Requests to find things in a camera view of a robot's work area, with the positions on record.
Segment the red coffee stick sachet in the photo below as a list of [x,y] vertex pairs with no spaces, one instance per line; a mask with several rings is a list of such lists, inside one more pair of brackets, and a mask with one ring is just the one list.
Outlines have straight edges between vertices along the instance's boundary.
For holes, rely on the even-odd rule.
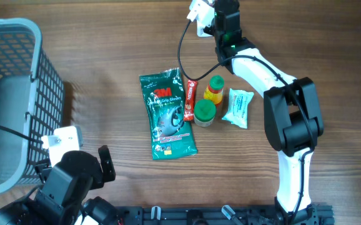
[[184,106],[184,120],[192,121],[194,119],[195,94],[197,90],[197,81],[188,80],[186,89],[186,99]]

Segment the light blue tissue pack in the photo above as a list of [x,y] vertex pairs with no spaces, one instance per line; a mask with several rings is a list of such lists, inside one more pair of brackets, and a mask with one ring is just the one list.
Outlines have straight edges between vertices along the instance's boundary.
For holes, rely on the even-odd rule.
[[248,128],[248,105],[254,97],[253,92],[229,89],[228,110],[222,120],[247,129]]

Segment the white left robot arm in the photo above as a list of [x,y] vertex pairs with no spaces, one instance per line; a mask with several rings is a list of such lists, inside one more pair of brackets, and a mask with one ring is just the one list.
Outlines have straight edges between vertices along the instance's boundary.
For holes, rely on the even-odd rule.
[[41,161],[36,172],[42,184],[0,209],[0,224],[74,224],[84,213],[82,201],[90,190],[114,181],[116,172],[106,145],[99,157],[84,151],[69,151],[48,166]]

